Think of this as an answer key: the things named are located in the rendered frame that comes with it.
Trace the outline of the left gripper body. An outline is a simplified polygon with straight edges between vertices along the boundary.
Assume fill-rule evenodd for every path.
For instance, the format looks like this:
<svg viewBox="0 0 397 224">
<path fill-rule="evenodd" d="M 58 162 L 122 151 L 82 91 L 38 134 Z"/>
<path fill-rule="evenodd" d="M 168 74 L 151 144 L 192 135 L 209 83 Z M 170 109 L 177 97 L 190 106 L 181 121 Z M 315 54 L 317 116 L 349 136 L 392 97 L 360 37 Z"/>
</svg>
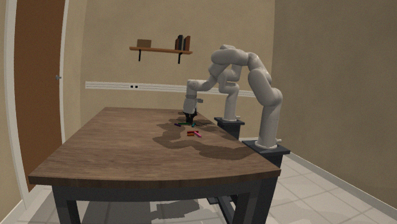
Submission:
<svg viewBox="0 0 397 224">
<path fill-rule="evenodd" d="M 185 98 L 183 105 L 183 112 L 188 114 L 193 114 L 195 112 L 195 108 L 197 111 L 197 100 Z"/>
</svg>

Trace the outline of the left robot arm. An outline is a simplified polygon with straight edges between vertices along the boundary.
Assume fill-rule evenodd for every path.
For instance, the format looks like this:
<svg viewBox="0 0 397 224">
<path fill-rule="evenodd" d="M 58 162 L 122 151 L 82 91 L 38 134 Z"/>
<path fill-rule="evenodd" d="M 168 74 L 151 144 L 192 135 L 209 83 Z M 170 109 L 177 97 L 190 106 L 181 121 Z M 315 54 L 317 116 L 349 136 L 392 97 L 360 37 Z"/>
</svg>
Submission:
<svg viewBox="0 0 397 224">
<path fill-rule="evenodd" d="M 197 98 L 197 92 L 209 91 L 217 83 L 218 76 L 229 64 L 248 66 L 250 70 L 248 83 L 258 102 L 264 106 L 259 138 L 258 141 L 255 141 L 255 145 L 262 149 L 276 149 L 276 143 L 282 142 L 281 139 L 277 140 L 276 135 L 283 96 L 280 90 L 270 86 L 271 76 L 260 58 L 252 52 L 221 49 L 214 51 L 211 60 L 213 63 L 208 67 L 210 77 L 207 80 L 188 80 L 186 98 L 196 99 L 198 103 L 203 103 L 203 99 Z"/>
</svg>

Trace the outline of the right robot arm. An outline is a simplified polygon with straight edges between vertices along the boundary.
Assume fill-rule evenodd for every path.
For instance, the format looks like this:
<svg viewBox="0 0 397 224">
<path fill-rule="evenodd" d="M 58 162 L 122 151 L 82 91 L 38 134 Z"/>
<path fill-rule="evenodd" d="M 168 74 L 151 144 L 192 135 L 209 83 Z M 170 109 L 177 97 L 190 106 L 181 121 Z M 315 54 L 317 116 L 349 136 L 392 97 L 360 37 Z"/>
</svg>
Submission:
<svg viewBox="0 0 397 224">
<path fill-rule="evenodd" d="M 222 45 L 221 49 L 236 49 L 231 45 Z M 221 73 L 220 82 L 219 82 L 219 92 L 222 94 L 229 94 L 225 100 L 225 111 L 224 117 L 222 120 L 235 122 L 237 118 L 240 116 L 236 116 L 236 104 L 239 93 L 239 85 L 236 83 L 230 82 L 238 82 L 240 79 L 240 74 L 242 71 L 242 66 L 232 64 L 231 69 L 225 69 Z M 227 82 L 230 81 L 230 82 Z"/>
</svg>

